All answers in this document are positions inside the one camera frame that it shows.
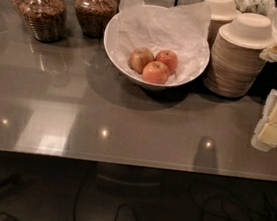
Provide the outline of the back right red apple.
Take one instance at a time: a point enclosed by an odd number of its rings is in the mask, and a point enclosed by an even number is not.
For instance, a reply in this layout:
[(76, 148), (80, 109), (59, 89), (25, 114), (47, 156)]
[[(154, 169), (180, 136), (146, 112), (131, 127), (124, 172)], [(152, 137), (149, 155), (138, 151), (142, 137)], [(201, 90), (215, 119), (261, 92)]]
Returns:
[(174, 51), (164, 49), (155, 55), (155, 60), (164, 63), (169, 69), (169, 74), (173, 74), (177, 69), (178, 58)]

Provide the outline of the front red-orange apple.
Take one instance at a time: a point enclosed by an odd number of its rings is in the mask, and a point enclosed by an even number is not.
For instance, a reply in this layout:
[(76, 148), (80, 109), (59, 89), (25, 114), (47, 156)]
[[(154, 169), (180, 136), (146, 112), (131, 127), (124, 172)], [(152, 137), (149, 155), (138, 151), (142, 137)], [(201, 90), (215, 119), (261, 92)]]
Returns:
[(169, 78), (168, 67), (166, 64), (158, 61), (152, 61), (146, 64), (142, 77), (148, 83), (164, 84)]

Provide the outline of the left red-yellow apple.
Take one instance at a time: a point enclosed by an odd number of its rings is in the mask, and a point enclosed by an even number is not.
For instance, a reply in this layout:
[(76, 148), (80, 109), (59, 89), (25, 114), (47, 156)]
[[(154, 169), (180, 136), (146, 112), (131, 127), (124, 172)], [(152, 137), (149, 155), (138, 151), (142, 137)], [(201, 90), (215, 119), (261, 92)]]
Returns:
[(138, 47), (130, 53), (130, 67), (137, 73), (142, 74), (146, 64), (152, 61), (154, 61), (154, 56), (149, 48)]

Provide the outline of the front stack of paper bowls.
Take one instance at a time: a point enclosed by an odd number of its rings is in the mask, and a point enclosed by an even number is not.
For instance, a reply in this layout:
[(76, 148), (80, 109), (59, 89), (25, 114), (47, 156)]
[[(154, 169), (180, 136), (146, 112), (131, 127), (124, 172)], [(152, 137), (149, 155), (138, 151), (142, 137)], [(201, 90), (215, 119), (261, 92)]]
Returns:
[(263, 49), (277, 42), (267, 16), (240, 13), (219, 28), (211, 49), (210, 64), (203, 84), (214, 94), (240, 98), (246, 94), (266, 61)]

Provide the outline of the middle glass cereal jar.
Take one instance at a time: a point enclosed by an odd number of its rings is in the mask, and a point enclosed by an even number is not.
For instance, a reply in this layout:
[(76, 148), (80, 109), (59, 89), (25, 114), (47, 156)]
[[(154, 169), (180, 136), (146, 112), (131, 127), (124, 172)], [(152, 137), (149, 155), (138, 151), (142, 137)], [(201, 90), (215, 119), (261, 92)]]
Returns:
[(117, 0), (74, 0), (76, 17), (83, 34), (103, 38), (105, 27), (118, 11)]

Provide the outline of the glass cereal jar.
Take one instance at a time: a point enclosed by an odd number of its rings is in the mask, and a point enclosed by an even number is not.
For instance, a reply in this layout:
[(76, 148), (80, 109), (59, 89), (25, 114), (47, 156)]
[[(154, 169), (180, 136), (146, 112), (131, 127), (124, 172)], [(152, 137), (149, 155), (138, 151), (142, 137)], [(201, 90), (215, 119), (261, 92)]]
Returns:
[(17, 6), (23, 23), (36, 40), (46, 43), (63, 37), (67, 16), (64, 0), (20, 0)]
[(76, 17), (83, 34), (103, 38), (105, 27), (118, 11), (117, 0), (74, 0)]

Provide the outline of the front left glass cereal jar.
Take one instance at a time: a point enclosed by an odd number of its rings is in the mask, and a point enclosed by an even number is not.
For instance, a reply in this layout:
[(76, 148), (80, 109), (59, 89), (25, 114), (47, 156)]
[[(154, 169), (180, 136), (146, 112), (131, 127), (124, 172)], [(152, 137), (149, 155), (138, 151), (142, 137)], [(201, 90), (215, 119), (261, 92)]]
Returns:
[(20, 0), (17, 6), (23, 23), (36, 40), (46, 43), (63, 37), (67, 16), (64, 0)]

